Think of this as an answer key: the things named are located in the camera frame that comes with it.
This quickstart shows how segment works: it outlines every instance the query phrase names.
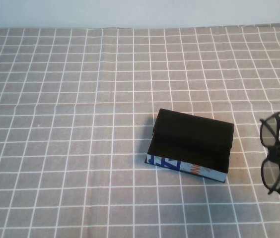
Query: black box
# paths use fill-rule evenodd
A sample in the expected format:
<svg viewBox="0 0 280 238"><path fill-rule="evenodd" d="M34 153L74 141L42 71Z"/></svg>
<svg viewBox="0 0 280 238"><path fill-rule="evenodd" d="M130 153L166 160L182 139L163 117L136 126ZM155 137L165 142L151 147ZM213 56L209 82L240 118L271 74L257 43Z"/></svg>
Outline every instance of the black box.
<svg viewBox="0 0 280 238"><path fill-rule="evenodd" d="M160 109L145 163L225 182L234 124Z"/></svg>

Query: glasses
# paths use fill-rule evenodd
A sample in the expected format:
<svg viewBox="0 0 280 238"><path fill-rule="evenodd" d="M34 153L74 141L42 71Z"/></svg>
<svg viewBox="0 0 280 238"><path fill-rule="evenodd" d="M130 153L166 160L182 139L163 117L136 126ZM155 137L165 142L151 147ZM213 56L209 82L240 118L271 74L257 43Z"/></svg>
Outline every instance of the glasses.
<svg viewBox="0 0 280 238"><path fill-rule="evenodd" d="M267 158L261 165L261 178L268 194L280 194L280 165L277 163L277 147L280 146L280 112L261 121L260 141L268 149Z"/></svg>

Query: box lid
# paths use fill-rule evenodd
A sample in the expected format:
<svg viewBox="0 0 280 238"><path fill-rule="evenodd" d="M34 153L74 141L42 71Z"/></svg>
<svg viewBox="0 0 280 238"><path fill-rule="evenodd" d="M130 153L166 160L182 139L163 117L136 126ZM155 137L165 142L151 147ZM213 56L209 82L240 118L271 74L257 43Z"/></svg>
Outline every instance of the box lid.
<svg viewBox="0 0 280 238"><path fill-rule="evenodd" d="M153 131L178 143L223 151L232 147L234 124L160 109Z"/></svg>

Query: black object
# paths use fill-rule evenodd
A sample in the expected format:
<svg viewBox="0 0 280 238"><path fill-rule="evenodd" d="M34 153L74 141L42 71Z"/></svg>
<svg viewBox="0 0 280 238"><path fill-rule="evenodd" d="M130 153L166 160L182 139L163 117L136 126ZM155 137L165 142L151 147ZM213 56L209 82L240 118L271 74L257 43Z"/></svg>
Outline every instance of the black object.
<svg viewBox="0 0 280 238"><path fill-rule="evenodd" d="M224 182L234 124L160 109L145 163Z"/></svg>
<svg viewBox="0 0 280 238"><path fill-rule="evenodd" d="M261 177L268 194L276 191L280 194L280 112L263 120L260 119L260 141L267 147L267 158L261 166Z"/></svg>
<svg viewBox="0 0 280 238"><path fill-rule="evenodd" d="M268 194L276 191L280 194L280 165L276 162L277 146L280 145L280 112L261 121L260 141L268 149L267 158L261 165L261 178L264 186L269 189Z"/></svg>

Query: checkered fabric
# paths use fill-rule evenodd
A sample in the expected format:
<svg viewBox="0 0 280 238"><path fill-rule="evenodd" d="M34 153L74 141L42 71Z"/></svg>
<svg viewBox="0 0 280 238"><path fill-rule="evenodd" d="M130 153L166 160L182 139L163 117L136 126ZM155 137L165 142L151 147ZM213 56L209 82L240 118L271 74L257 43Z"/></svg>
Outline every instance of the checkered fabric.
<svg viewBox="0 0 280 238"><path fill-rule="evenodd" d="M225 183L144 163L160 108L235 124ZM0 238L280 238L275 111L280 26L0 29Z"/></svg>

